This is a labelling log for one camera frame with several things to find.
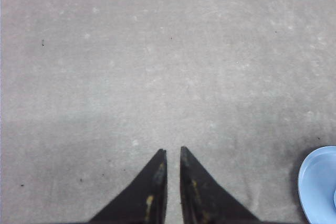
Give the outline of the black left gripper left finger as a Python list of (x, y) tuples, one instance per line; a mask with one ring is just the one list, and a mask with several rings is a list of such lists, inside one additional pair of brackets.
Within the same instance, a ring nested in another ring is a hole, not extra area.
[(159, 149), (135, 179), (89, 223), (165, 223), (166, 150)]

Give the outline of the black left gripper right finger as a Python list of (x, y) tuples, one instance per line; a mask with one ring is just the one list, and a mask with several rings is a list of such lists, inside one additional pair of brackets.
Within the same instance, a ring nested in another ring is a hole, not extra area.
[(186, 147), (181, 147), (180, 196), (184, 223), (258, 223)]

